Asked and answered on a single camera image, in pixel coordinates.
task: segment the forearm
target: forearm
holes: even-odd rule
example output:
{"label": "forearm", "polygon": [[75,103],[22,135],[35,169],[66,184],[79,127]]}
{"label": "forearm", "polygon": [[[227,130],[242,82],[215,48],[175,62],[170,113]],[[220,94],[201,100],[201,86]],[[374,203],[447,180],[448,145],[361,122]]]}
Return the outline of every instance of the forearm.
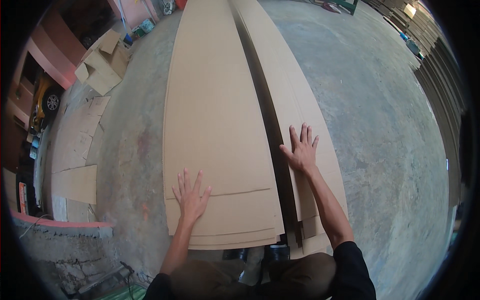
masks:
{"label": "forearm", "polygon": [[345,241],[353,241],[353,231],[342,207],[326,184],[318,168],[312,167],[305,171],[315,201],[320,220],[327,236],[335,249]]}
{"label": "forearm", "polygon": [[187,260],[188,244],[192,235],[192,222],[186,222],[182,217],[172,238],[172,243],[163,259],[160,273],[170,275],[173,270]]}

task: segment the shoe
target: shoe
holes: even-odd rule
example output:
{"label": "shoe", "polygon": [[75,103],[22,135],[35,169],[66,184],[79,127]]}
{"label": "shoe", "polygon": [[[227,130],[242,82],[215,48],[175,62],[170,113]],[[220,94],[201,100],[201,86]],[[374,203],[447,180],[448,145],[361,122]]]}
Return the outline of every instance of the shoe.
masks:
{"label": "shoe", "polygon": [[222,261],[241,259],[244,262],[247,262],[248,249],[249,248],[223,250]]}
{"label": "shoe", "polygon": [[264,264],[268,266],[271,262],[287,261],[290,259],[290,247],[283,245],[267,245],[264,252]]}

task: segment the hand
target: hand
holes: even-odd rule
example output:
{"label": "hand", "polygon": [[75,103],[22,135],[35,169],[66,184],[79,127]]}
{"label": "hand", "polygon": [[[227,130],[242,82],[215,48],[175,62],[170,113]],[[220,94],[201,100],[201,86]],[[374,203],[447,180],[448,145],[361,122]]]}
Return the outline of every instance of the hand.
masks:
{"label": "hand", "polygon": [[293,125],[290,126],[290,138],[292,140],[292,151],[285,145],[280,145],[280,150],[287,157],[288,163],[303,172],[308,172],[315,165],[315,152],[317,151],[318,136],[312,143],[312,127],[303,123],[301,127],[300,139],[295,132]]}
{"label": "hand", "polygon": [[180,204],[180,220],[186,222],[187,225],[193,226],[196,220],[205,212],[212,187],[206,188],[203,196],[200,198],[199,192],[203,171],[200,170],[198,172],[193,189],[190,187],[190,175],[187,168],[183,169],[183,176],[184,179],[180,173],[178,174],[180,191],[175,186],[172,186],[172,190]]}

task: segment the sleeve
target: sleeve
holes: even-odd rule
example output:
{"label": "sleeve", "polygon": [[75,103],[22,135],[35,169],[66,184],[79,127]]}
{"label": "sleeve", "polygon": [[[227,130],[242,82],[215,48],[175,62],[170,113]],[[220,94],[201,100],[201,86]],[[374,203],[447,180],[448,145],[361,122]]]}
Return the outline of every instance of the sleeve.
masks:
{"label": "sleeve", "polygon": [[175,299],[170,288],[170,276],[158,274],[149,285],[143,300]]}
{"label": "sleeve", "polygon": [[375,287],[368,274],[367,265],[357,245],[346,241],[333,252],[336,273],[332,284],[332,300],[376,299]]}

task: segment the concrete floor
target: concrete floor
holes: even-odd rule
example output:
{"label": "concrete floor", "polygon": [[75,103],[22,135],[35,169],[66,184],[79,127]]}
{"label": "concrete floor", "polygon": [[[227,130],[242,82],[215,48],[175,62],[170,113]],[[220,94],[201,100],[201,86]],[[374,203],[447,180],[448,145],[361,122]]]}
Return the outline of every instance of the concrete floor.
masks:
{"label": "concrete floor", "polygon": [[[354,16],[312,4],[261,1],[298,60],[336,150],[349,220],[378,299],[413,299],[447,245],[448,177],[436,121],[398,33],[363,2]],[[135,43],[97,128],[96,215],[115,224],[112,260],[155,276],[170,243],[162,125],[181,12]],[[189,252],[218,260],[221,252]]]}

